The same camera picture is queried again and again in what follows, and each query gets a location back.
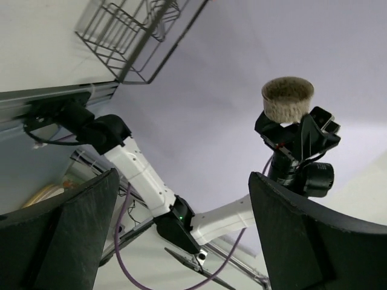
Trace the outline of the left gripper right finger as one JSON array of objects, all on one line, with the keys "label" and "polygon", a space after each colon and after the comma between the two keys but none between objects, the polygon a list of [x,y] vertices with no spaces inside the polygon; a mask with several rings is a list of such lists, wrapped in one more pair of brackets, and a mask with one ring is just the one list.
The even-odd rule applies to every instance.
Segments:
[{"label": "left gripper right finger", "polygon": [[258,172],[249,193],[272,289],[386,289],[386,226],[326,208]]}]

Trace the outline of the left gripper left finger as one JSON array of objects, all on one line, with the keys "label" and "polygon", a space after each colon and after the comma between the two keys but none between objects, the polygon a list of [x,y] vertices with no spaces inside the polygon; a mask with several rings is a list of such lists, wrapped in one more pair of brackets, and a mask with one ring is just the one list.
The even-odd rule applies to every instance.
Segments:
[{"label": "left gripper left finger", "polygon": [[92,289],[118,190],[110,169],[1,215],[1,289]]}]

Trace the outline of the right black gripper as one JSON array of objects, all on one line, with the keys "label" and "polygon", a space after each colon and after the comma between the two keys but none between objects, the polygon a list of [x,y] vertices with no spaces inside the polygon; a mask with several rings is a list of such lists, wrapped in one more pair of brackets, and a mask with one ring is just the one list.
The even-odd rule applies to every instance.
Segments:
[{"label": "right black gripper", "polygon": [[297,161],[323,154],[341,141],[337,134],[322,132],[310,114],[304,115],[298,123],[283,126],[262,111],[255,122],[255,131],[269,148]]}]

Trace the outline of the small grey speckled dish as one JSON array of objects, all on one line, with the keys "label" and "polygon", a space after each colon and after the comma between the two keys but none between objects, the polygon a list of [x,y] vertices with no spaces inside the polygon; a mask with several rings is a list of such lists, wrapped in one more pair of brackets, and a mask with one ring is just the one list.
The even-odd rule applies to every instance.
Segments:
[{"label": "small grey speckled dish", "polygon": [[265,116],[278,124],[298,123],[309,112],[314,86],[300,77],[278,77],[261,89]]}]

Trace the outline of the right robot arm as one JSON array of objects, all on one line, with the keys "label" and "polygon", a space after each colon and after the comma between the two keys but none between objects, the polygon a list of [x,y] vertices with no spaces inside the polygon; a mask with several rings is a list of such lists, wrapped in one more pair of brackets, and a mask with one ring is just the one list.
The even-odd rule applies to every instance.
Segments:
[{"label": "right robot arm", "polygon": [[[198,254],[208,242],[254,226],[249,196],[195,214],[161,180],[120,117],[97,118],[82,105],[70,103],[58,112],[55,121],[113,163],[147,205],[158,234],[182,250]],[[339,129],[333,115],[320,107],[290,125],[262,113],[255,131],[273,152],[268,177],[301,196],[326,196],[333,186],[334,169],[320,159],[339,144]]]}]

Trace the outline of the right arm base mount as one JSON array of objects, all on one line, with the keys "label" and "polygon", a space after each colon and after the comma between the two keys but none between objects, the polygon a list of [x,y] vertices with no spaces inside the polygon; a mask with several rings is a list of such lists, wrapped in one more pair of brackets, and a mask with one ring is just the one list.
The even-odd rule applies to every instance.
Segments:
[{"label": "right arm base mount", "polygon": [[33,131],[56,124],[76,136],[81,128],[93,119],[94,114],[86,109],[81,99],[68,98],[62,101],[31,105],[29,112],[25,115],[23,131],[38,144],[79,146],[83,144],[80,141],[48,140],[33,134]]}]

